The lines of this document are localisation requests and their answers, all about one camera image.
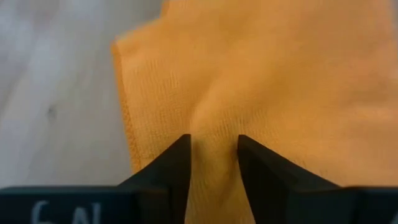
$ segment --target cloth fold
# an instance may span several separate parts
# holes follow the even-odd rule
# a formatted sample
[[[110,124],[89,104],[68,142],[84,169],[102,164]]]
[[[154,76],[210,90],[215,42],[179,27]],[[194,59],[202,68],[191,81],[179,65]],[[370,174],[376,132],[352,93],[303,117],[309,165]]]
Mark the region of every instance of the cloth fold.
[[[388,0],[173,0],[113,45],[133,171],[192,134],[187,223],[253,223],[239,134],[337,184],[398,185]]]

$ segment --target gray wood surface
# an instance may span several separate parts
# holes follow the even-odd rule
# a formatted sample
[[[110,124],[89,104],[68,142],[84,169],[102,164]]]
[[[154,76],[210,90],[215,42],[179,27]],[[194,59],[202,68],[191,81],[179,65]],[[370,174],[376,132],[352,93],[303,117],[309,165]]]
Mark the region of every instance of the gray wood surface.
[[[109,46],[161,0],[0,0],[0,187],[131,175]]]

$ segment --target black plastic jaw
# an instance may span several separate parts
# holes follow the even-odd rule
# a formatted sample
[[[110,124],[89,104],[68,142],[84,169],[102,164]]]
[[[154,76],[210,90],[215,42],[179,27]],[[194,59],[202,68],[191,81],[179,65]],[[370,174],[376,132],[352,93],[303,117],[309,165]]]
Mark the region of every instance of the black plastic jaw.
[[[247,136],[239,136],[238,160],[258,224],[398,222],[397,188],[341,188]]]

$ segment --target orange cloth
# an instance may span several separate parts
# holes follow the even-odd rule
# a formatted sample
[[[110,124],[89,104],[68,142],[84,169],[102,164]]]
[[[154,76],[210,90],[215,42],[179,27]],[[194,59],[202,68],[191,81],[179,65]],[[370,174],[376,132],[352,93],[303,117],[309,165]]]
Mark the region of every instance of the orange cloth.
[[[193,136],[187,223],[252,223],[238,134],[341,185],[398,185],[388,0],[174,0],[119,39],[133,170]]]

